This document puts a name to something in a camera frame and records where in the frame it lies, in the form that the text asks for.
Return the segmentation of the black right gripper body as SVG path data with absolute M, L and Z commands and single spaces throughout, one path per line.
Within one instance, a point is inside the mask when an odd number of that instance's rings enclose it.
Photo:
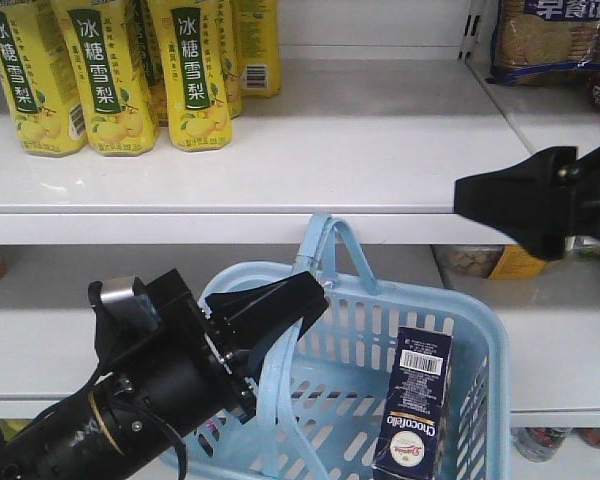
M 566 168 L 567 236 L 600 246 L 600 146 Z

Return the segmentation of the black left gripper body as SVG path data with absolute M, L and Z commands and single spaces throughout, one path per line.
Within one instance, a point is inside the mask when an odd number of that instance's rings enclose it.
M 232 325 L 205 314 L 177 270 L 145 285 L 160 317 L 155 331 L 116 326 L 94 312 L 92 414 L 113 449 L 179 447 L 221 410 L 251 420 L 254 379 L 232 367 Z

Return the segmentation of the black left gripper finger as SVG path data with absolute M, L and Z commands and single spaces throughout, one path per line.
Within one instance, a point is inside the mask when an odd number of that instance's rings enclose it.
M 263 307 L 241 313 L 232 323 L 234 360 L 238 375 L 259 381 L 267 353 L 278 339 L 297 322 L 302 337 L 325 311 L 324 304 Z
M 213 293 L 205 302 L 212 316 L 228 325 L 274 325 L 305 317 L 313 324 L 328 307 L 323 287 L 309 272 L 247 290 Z

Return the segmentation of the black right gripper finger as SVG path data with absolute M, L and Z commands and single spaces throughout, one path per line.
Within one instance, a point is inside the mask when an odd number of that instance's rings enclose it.
M 489 225 L 518 243 L 527 253 L 540 260 L 560 260 L 566 253 L 566 223 L 494 221 Z
M 531 213 L 567 185 L 558 172 L 574 166 L 577 153 L 575 146 L 549 147 L 513 166 L 460 178 L 454 186 L 453 211 L 471 220 Z

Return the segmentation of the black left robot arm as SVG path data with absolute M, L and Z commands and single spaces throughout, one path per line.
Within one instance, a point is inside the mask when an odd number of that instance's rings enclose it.
M 185 474 L 185 437 L 220 411 L 249 422 L 267 353 L 328 305 L 309 272 L 203 303 L 177 270 L 95 281 L 88 298 L 97 366 L 14 437 L 0 428 L 0 479 L 126 479 L 168 449 Z

